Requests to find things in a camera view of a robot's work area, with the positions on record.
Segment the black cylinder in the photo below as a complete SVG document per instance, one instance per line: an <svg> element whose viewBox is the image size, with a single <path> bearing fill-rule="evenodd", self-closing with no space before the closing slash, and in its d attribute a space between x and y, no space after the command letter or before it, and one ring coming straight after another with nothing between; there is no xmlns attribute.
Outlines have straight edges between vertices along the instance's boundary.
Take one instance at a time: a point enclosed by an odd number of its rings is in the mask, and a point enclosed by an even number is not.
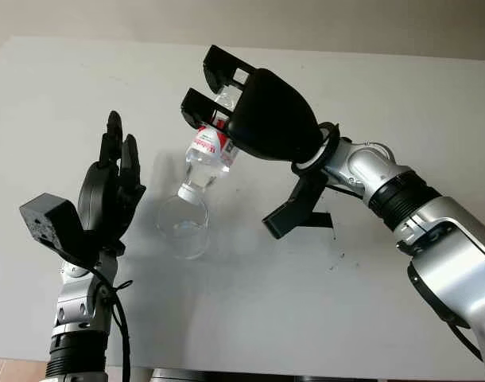
<svg viewBox="0 0 485 382"><path fill-rule="evenodd" d="M104 332L62 333L52 337L46 378L72 372L103 372L108 336Z"/></svg>
<svg viewBox="0 0 485 382"><path fill-rule="evenodd" d="M368 207L394 229L416 209L439 197L440 194L426 185L412 170L394 177L371 197Z"/></svg>

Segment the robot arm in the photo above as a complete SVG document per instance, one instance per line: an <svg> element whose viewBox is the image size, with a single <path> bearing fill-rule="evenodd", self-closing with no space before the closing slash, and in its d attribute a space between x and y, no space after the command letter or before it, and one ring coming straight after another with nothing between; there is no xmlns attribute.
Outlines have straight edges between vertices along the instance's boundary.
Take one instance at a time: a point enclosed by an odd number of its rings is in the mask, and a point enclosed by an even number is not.
<svg viewBox="0 0 485 382"><path fill-rule="evenodd" d="M312 210L324 188L341 185L394 232L397 247L412 256L408 275L416 290L485 362L485 226L396 164L383 144L354 144L340 137L337 125L317 124L303 97L269 70L213 45L204 73L214 93L232 85L242 94L230 112L190 89L181 104L186 121L198 128L224 113L221 131L236 146L257 158L292 162L299 176L290 198L263 220L271 234L280 238L300 225L330 227L328 214ZM458 326L473 330L481 353Z"/></svg>
<svg viewBox="0 0 485 382"><path fill-rule="evenodd" d="M123 341L122 380L130 380L129 335L117 296L130 282L117 288L113 282L117 257L125 250L119 239L146 189L139 176L136 141L132 135L122 141L121 119L112 111L99 160L83 181L80 215L70 201L47 193L20 207L33 238L65 260L46 381L107 382L105 351L114 305Z"/></svg>

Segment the plastic water bottle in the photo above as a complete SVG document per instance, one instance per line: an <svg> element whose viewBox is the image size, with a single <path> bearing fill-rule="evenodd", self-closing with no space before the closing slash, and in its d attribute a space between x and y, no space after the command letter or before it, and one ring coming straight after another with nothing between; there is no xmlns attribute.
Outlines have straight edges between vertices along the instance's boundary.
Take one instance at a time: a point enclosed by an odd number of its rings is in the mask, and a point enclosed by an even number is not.
<svg viewBox="0 0 485 382"><path fill-rule="evenodd" d="M215 101L233 111L236 103L233 88L224 87ZM214 115L212 124L223 127L227 117L221 113ZM187 173L177 195L194 205L202 201L207 187L216 178L227 176L239 149L222 132L214 127L202 126L186 150Z"/></svg>

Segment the bottle cap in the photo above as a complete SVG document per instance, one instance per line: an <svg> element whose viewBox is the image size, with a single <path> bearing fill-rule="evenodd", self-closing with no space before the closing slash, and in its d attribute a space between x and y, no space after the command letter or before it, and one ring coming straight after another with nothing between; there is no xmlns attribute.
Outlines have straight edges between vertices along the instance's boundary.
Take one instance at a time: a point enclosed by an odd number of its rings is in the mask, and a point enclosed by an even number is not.
<svg viewBox="0 0 485 382"><path fill-rule="evenodd" d="M177 191L177 196L193 205L199 205L202 201L198 191L186 183L180 185L179 191Z"/></svg>

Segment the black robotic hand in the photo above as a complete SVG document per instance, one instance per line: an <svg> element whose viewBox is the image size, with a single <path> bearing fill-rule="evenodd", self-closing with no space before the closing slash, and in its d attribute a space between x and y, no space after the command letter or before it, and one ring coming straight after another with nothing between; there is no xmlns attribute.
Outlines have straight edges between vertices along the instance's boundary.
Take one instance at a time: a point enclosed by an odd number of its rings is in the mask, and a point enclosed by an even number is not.
<svg viewBox="0 0 485 382"><path fill-rule="evenodd" d="M235 79L243 71L246 79ZM210 125L222 131L234 144L248 154L267 160L292 162L292 170L300 180L289 199L262 221L277 239L296 226L332 227L326 212L313 212L324 191L328 177L316 163L324 163L332 154L340 137L338 127L317 123L306 100L284 80L264 68L251 65L213 45L204 59L204 75L214 93L223 86L235 86L242 91L233 111L190 88L181 111L190 126L198 129ZM215 113L228 119L218 127L211 123ZM311 161L329 138L329 147L322 158L305 169L298 164Z"/></svg>
<svg viewBox="0 0 485 382"><path fill-rule="evenodd" d="M145 190L140 184L136 140L128 134L122 141L121 117L112 111L99 160L87 171L80 190L78 214L72 202L48 193L21 206L20 212L35 240L69 263L90 269L100 249L114 255L124 252L119 239Z"/></svg>

